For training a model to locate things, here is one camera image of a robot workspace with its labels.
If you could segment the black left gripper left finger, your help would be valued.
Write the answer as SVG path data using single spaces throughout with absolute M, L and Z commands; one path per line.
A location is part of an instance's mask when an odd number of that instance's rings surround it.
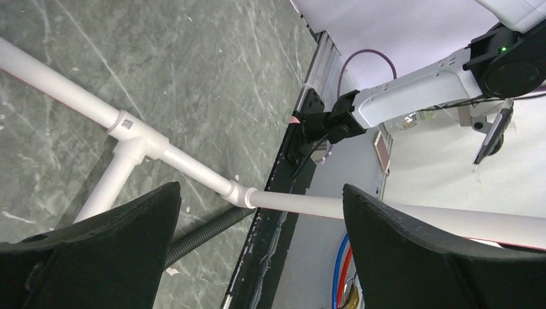
M 68 227 L 1 244 L 2 308 L 152 308 L 180 212 L 166 183 Z

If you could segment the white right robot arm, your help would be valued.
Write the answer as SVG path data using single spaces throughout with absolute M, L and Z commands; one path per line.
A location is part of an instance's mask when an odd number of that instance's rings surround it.
M 544 1 L 294 1 L 311 29 L 353 61 L 371 50 L 398 69 L 303 117 L 309 140 L 333 144 L 433 106 L 514 98 L 545 81 Z

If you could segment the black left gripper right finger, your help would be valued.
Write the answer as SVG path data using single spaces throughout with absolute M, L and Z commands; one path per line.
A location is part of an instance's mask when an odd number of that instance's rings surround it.
M 346 184 L 343 214 L 367 308 L 544 308 L 545 254 L 448 233 Z

